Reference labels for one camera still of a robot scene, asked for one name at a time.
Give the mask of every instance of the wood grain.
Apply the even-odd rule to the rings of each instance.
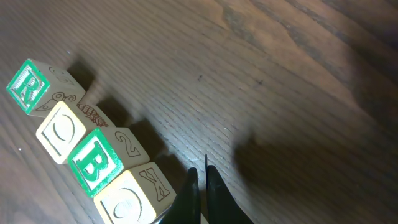
[[[5,91],[27,58],[69,68],[176,191],[208,154],[255,223],[397,223],[397,1],[0,6],[0,223],[102,223]]]

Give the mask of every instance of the alphabet block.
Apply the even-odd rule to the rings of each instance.
[[[36,131],[37,139],[58,164],[66,163],[72,149],[97,127],[114,127],[96,106],[59,101]]]
[[[64,69],[28,59],[7,86],[28,115],[46,117],[58,101],[77,104],[86,91]]]
[[[124,171],[94,197],[105,223],[152,223],[176,193],[154,162]]]
[[[122,171],[149,162],[149,156],[128,128],[96,128],[68,162],[87,195],[94,197]]]

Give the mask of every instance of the green border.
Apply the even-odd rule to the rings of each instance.
[[[16,80],[18,79],[18,77],[21,75],[22,71],[24,71],[24,69],[26,68],[26,66],[30,66],[33,70],[33,72],[40,78],[40,80],[42,82],[44,82],[44,86],[43,88],[38,92],[37,96],[33,99],[32,103],[30,104],[30,106],[28,106],[26,109],[24,108],[24,105],[22,105],[22,103],[19,100],[19,97],[16,96],[12,90],[11,87],[12,85],[16,82]],[[13,99],[18,103],[18,105],[22,108],[22,110],[25,112],[25,114],[30,114],[30,112],[33,110],[34,106],[36,106],[37,102],[41,99],[41,97],[43,96],[43,94],[47,91],[47,89],[49,88],[50,83],[49,81],[44,77],[43,73],[41,73],[39,71],[39,69],[37,69],[37,67],[33,64],[33,62],[31,61],[31,59],[27,59],[24,64],[22,65],[22,67],[18,70],[18,72],[14,75],[14,78],[12,78],[11,82],[8,84],[7,86],[7,91],[8,93],[13,97]]]
[[[76,164],[73,161],[73,158],[88,144],[88,142],[96,136],[101,144],[104,146],[106,152],[110,155],[111,159],[113,162],[116,164],[116,168],[112,170],[110,174],[108,174],[105,179],[103,179],[93,190],[90,190],[89,186],[87,185],[84,177],[81,175],[79,168],[77,168]],[[94,129],[91,133],[87,135],[82,142],[77,145],[77,147],[72,150],[70,155],[68,156],[68,163],[70,168],[72,169],[73,173],[77,177],[80,185],[83,187],[85,190],[86,194],[89,197],[94,197],[96,194],[98,194],[105,186],[107,186],[108,183],[110,183],[123,169],[123,163],[120,160],[119,156],[116,154],[112,146],[110,145],[109,141],[106,139],[105,135],[102,133],[102,131],[99,128]]]

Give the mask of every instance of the circle on block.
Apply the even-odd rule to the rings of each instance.
[[[53,131],[62,141],[70,142],[75,135],[75,125],[72,119],[67,115],[57,116],[53,123]]]
[[[112,198],[113,218],[137,222],[141,215],[141,201],[131,189],[119,189],[109,195]]]

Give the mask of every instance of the green letter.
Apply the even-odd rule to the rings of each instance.
[[[32,85],[28,85],[31,80],[34,80]],[[29,104],[29,99],[30,99],[30,93],[39,87],[39,81],[36,79],[36,77],[33,75],[31,71],[29,71],[29,75],[25,78],[24,82],[18,87],[18,89],[14,90],[15,93],[19,96],[20,99],[23,100],[25,105]]]
[[[91,152],[89,152],[87,156],[83,158],[83,160],[76,161],[76,165],[81,170],[83,177],[90,182],[96,181],[100,174],[100,170],[103,170],[108,166],[108,158],[102,150],[102,147],[97,141],[94,142],[94,145],[94,149],[91,150]],[[97,156],[100,156],[101,158],[100,163],[97,163],[97,161],[95,160]],[[90,164],[92,164],[94,167],[94,171],[92,174],[87,172],[87,167]]]

